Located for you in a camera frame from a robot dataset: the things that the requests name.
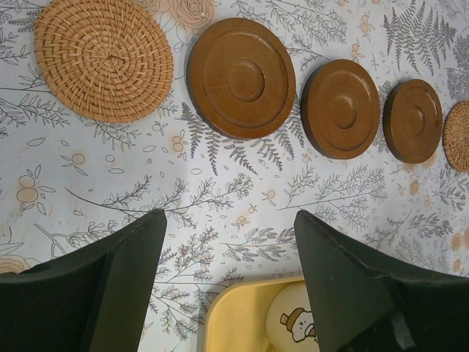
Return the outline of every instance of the white tablecloth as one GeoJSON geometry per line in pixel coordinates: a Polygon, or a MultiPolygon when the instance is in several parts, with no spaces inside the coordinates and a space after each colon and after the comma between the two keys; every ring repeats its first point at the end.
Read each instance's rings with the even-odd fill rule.
{"type": "Polygon", "coordinates": [[[61,256],[164,208],[142,352],[195,351],[223,289],[300,274],[299,209],[401,260],[468,274],[469,178],[448,166],[441,146],[423,164],[403,164],[380,128],[359,158],[330,160],[306,139],[298,101],[278,131],[240,142],[201,121],[185,85],[199,34],[239,16],[281,38],[298,94],[316,68],[345,58],[369,71],[382,104],[398,82],[422,78],[446,115],[468,96],[468,1],[139,2],[166,32],[174,82],[157,111],[118,125],[77,116],[41,79],[33,23],[48,1],[0,1],[0,271],[61,256]]]}

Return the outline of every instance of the woven coaster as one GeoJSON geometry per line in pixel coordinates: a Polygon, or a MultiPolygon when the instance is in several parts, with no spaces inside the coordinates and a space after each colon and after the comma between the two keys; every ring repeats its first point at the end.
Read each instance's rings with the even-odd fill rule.
{"type": "Polygon", "coordinates": [[[85,117],[134,121],[153,112],[169,92],[168,41],[133,0],[53,0],[34,31],[45,82],[85,117]]]}
{"type": "Polygon", "coordinates": [[[446,118],[443,148],[452,167],[469,171],[469,101],[456,104],[446,118]]]}

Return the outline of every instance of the coaster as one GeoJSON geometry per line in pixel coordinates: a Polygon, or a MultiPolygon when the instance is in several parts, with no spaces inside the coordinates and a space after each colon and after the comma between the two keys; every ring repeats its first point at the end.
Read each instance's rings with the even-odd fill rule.
{"type": "Polygon", "coordinates": [[[53,0],[34,31],[45,82],[85,117],[134,121],[153,112],[169,92],[168,41],[133,0],[53,0]]]}
{"type": "Polygon", "coordinates": [[[301,119],[311,144],[334,159],[351,159],[373,142],[380,124],[380,99],[369,74],[350,60],[335,60],[308,79],[301,119]]]}
{"type": "Polygon", "coordinates": [[[199,115],[233,138],[271,134],[295,100],[295,71],[287,50],[267,28],[244,18],[207,29],[191,52],[186,76],[199,115]]]}
{"type": "Polygon", "coordinates": [[[449,112],[443,129],[443,148],[450,165],[457,171],[469,171],[469,101],[456,104],[449,112]]]}
{"type": "Polygon", "coordinates": [[[421,79],[397,85],[384,107],[383,129],[396,158],[407,164],[423,163],[436,151],[443,129],[437,93],[421,79]]]}

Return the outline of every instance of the yellow tray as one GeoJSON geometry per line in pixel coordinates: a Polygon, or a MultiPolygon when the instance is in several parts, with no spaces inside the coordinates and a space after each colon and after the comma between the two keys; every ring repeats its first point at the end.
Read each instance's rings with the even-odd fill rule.
{"type": "Polygon", "coordinates": [[[204,352],[276,352],[265,333],[273,299],[302,276],[233,285],[214,300],[207,315],[204,352]]]}

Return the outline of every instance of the table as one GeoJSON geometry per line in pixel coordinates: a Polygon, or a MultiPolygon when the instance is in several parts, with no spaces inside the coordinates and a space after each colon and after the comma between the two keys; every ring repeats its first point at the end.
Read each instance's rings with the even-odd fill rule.
{"type": "Polygon", "coordinates": [[[345,58],[369,71],[382,104],[398,82],[422,78],[446,115],[469,91],[465,0],[139,0],[169,39],[174,82],[157,111],[129,125],[77,116],[50,93],[33,45],[47,3],[0,1],[0,272],[165,209],[142,352],[200,351],[204,316],[223,289],[301,274],[299,209],[401,260],[468,275],[469,177],[448,166],[441,146],[422,164],[403,164],[381,128],[359,158],[330,160],[306,139],[298,99],[278,131],[237,141],[202,122],[185,85],[200,33],[239,16],[281,38],[298,94],[314,69],[345,58]]]}

